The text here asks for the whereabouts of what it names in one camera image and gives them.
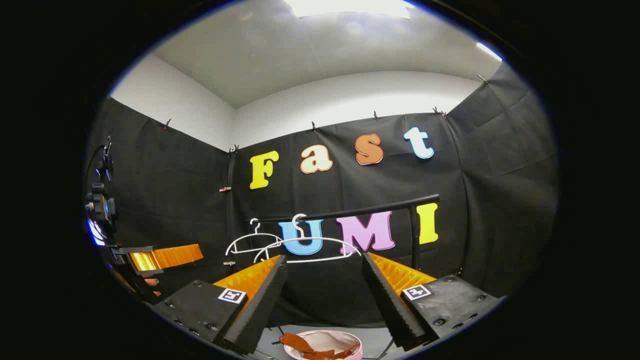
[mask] light blue letter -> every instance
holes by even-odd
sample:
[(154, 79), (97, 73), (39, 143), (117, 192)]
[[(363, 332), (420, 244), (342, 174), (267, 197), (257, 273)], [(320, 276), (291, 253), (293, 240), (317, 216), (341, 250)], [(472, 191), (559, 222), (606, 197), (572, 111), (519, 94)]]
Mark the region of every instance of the light blue letter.
[[(322, 230), (320, 229), (320, 223), (322, 220), (311, 220), (305, 221), (309, 224), (309, 229), (311, 229), (311, 236), (317, 236), (319, 238), (322, 237)], [(278, 225), (282, 228), (282, 239), (289, 240), (293, 238), (297, 238), (298, 231), (290, 221), (288, 222), (279, 222)], [(302, 245), (300, 241), (288, 241), (284, 243), (284, 246), (287, 248), (289, 252), (296, 255), (311, 255), (320, 251), (322, 247), (322, 239), (313, 239), (311, 240), (311, 244)]]
[(404, 133), (404, 138), (411, 142), (413, 152), (422, 159), (428, 159), (433, 156), (433, 149), (424, 145), (424, 139), (429, 138), (427, 133), (420, 132), (417, 127), (412, 127)]

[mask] brown cloth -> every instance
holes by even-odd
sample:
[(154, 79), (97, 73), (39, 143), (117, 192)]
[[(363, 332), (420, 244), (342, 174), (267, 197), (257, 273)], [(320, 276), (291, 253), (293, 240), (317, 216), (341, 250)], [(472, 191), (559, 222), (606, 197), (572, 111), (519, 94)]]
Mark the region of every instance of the brown cloth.
[(328, 357), (329, 359), (344, 359), (345, 357), (352, 355), (351, 349), (357, 345), (343, 351), (338, 354), (334, 354), (335, 350), (329, 351), (314, 351), (309, 344), (301, 337), (290, 332), (285, 333), (280, 337), (280, 342), (284, 345), (288, 345), (298, 351), (303, 352), (303, 357), (309, 360), (323, 360)]

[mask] round basket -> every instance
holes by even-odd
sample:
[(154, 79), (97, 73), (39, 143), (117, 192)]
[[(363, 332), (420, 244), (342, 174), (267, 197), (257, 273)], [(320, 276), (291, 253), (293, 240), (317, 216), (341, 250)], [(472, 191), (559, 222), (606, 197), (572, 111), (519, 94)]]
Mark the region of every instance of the round basket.
[[(354, 334), (334, 330), (311, 330), (301, 332), (298, 334), (298, 336), (303, 338), (315, 351), (334, 350), (337, 354), (351, 347), (359, 345), (353, 348), (352, 351), (355, 351), (355, 353), (346, 356), (344, 360), (362, 359), (362, 341), (360, 341), (360, 339)], [(302, 352), (300, 352), (299, 350), (296, 350), (288, 345), (284, 345), (284, 350), (289, 356), (293, 357), (294, 359), (306, 360), (303, 357)]]

